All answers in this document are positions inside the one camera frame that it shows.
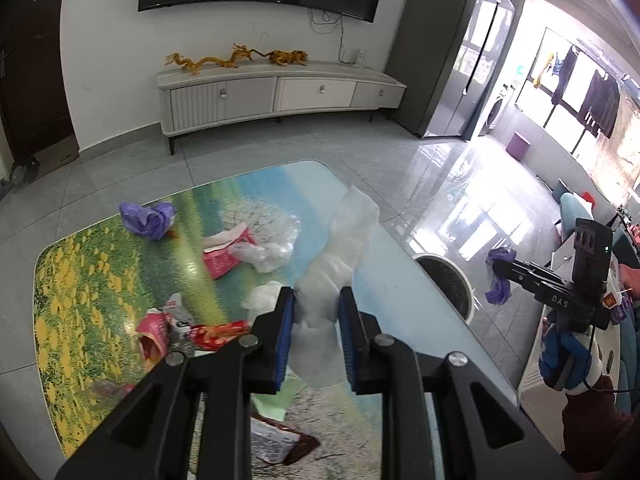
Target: person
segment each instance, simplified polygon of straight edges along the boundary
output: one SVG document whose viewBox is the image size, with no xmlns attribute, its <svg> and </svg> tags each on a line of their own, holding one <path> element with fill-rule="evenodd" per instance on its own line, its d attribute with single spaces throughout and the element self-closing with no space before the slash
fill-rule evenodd
<svg viewBox="0 0 640 480">
<path fill-rule="evenodd" d="M 567 404 L 562 410 L 562 457 L 578 473 L 599 472 L 629 433 L 636 416 L 616 409 L 613 384 L 609 376 L 602 373 L 602 356 L 596 339 L 589 352 L 593 327 L 586 333 L 560 330 L 555 314 L 552 310 L 543 320 L 538 366 L 542 377 L 547 378 L 559 365 L 558 355 L 562 347 L 574 357 L 574 365 L 564 384 Z"/>
</svg>

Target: dragon figurine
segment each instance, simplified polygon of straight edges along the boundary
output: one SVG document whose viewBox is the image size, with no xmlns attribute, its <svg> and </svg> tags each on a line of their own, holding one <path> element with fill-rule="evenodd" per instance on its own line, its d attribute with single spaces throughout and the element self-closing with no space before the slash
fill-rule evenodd
<svg viewBox="0 0 640 480">
<path fill-rule="evenodd" d="M 231 57 L 227 60 L 219 59 L 217 57 L 203 57 L 198 62 L 194 63 L 191 59 L 183 58 L 177 52 L 174 52 L 170 56 L 167 56 L 164 60 L 165 65 L 171 65 L 171 63 L 175 63 L 182 67 L 183 70 L 188 70 L 191 72 L 191 75 L 195 75 L 200 71 L 200 67 L 205 63 L 216 63 L 220 66 L 226 68 L 238 68 L 236 65 L 236 60 L 242 58 L 248 58 L 249 60 L 253 60 L 251 58 L 252 51 L 249 50 L 245 45 L 234 44 L 233 52 L 231 53 Z"/>
<path fill-rule="evenodd" d="M 285 66 L 288 63 L 298 63 L 300 65 L 304 65 L 307 58 L 307 54 L 304 50 L 293 50 L 292 52 L 272 50 L 271 52 L 263 54 L 252 48 L 251 52 L 255 52 L 258 56 L 268 57 L 270 62 L 276 63 L 280 66 Z"/>
</svg>

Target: baseboard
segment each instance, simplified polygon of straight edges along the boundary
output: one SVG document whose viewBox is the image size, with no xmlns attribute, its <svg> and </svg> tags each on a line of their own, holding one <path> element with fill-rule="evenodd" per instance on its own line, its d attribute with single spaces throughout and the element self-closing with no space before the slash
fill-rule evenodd
<svg viewBox="0 0 640 480">
<path fill-rule="evenodd" d="M 120 134 L 117 137 L 111 137 L 111 139 L 89 146 L 88 148 L 80 151 L 80 160 L 82 160 L 83 163 L 88 162 L 89 160 L 92 160 L 92 158 L 112 152 L 113 150 L 117 150 L 118 148 L 127 146 L 128 144 L 133 144 L 139 140 L 145 140 L 155 136 L 162 136 L 160 123 L 148 124 L 147 126 L 136 128 L 130 132 Z"/>
</svg>

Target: maroon sleeve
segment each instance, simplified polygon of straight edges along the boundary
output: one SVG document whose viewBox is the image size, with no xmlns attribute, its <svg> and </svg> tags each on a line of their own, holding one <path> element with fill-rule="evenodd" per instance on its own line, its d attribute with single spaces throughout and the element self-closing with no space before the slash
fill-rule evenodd
<svg viewBox="0 0 640 480">
<path fill-rule="evenodd" d="M 613 388 L 608 376 L 601 376 L 593 386 L 599 390 Z M 562 410 L 562 456 L 579 473 L 600 471 L 634 420 L 634 415 L 616 409 L 613 393 L 589 390 L 576 396 L 567 395 Z"/>
</svg>

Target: tall cabinet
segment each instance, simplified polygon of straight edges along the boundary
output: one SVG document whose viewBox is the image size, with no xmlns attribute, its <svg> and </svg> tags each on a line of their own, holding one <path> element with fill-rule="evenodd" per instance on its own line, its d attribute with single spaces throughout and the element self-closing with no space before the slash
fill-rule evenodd
<svg viewBox="0 0 640 480">
<path fill-rule="evenodd" d="M 407 85 L 392 117 L 418 137 L 461 136 L 507 38 L 509 0 L 407 0 L 385 72 Z"/>
</svg>

